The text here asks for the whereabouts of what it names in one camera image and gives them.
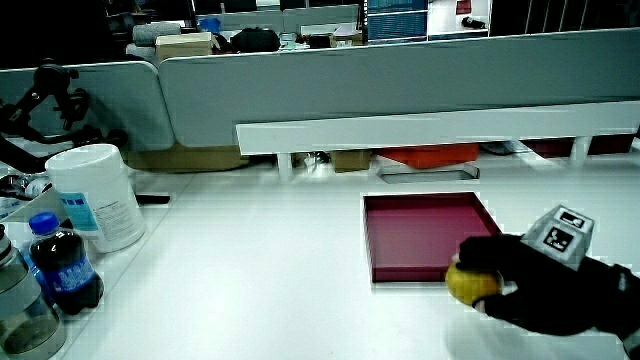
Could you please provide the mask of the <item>person's right hand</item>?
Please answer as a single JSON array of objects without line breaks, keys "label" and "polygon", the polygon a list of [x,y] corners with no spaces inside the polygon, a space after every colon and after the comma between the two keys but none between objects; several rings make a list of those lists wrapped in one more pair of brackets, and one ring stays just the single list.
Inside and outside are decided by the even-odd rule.
[{"label": "person's right hand", "polygon": [[474,236],[457,268],[497,274],[516,289],[478,296],[471,306],[526,330],[558,336],[591,328],[614,333],[620,316],[611,267],[587,256],[594,221],[559,205],[522,235]]}]

